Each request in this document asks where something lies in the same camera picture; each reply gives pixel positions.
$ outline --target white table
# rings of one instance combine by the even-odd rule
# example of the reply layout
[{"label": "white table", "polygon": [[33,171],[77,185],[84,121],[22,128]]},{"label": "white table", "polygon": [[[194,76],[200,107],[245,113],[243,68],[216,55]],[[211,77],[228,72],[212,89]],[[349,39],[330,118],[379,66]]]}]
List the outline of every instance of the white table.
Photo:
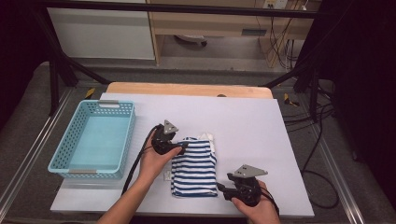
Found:
[{"label": "white table", "polygon": [[[136,122],[131,149],[121,180],[65,179],[53,202],[55,212],[105,212],[119,197],[138,150],[149,130],[169,119],[180,131],[175,141],[204,132],[214,134],[217,180],[232,186],[227,173],[242,164],[269,172],[258,178],[267,184],[282,217],[312,217],[304,183],[276,100],[104,93],[104,100],[135,102]],[[168,164],[163,172],[170,170]],[[151,216],[241,217],[222,193],[217,198],[179,199],[171,195],[170,182],[160,175],[137,214]]]}]

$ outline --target horizontal black bar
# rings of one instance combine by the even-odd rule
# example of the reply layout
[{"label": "horizontal black bar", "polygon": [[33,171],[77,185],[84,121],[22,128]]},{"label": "horizontal black bar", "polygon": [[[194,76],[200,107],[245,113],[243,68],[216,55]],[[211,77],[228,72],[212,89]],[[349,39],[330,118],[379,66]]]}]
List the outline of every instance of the horizontal black bar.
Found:
[{"label": "horizontal black bar", "polygon": [[176,13],[200,13],[238,16],[261,16],[283,18],[306,18],[316,19],[327,16],[324,13],[305,10],[276,10],[267,8],[249,7],[207,7],[166,4],[141,4],[141,3],[118,3],[118,2],[92,2],[92,1],[65,1],[65,0],[36,0],[44,7],[116,10],[116,11],[150,11],[150,12],[176,12]]}]

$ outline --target teal plastic basket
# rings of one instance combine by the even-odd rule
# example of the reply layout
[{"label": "teal plastic basket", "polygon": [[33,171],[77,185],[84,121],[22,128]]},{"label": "teal plastic basket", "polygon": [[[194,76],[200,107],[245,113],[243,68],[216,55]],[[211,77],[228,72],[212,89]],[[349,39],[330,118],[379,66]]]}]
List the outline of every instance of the teal plastic basket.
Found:
[{"label": "teal plastic basket", "polygon": [[49,171],[64,178],[121,178],[134,119],[133,102],[81,101]]}]

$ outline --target folded striped cloth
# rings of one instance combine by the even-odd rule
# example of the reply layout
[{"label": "folded striped cloth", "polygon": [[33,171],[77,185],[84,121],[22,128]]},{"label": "folded striped cloth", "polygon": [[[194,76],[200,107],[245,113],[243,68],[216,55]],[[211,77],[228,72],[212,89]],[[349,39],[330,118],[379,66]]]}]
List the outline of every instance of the folded striped cloth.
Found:
[{"label": "folded striped cloth", "polygon": [[218,196],[212,140],[187,137],[179,142],[189,145],[184,155],[172,159],[172,195],[187,198]]}]

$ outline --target cabinet door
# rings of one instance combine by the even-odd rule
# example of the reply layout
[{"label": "cabinet door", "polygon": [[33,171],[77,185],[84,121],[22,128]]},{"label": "cabinet door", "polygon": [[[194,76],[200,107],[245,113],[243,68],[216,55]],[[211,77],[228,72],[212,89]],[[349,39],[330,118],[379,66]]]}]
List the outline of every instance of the cabinet door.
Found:
[{"label": "cabinet door", "polygon": [[49,14],[70,57],[154,60],[147,12],[49,8]]}]

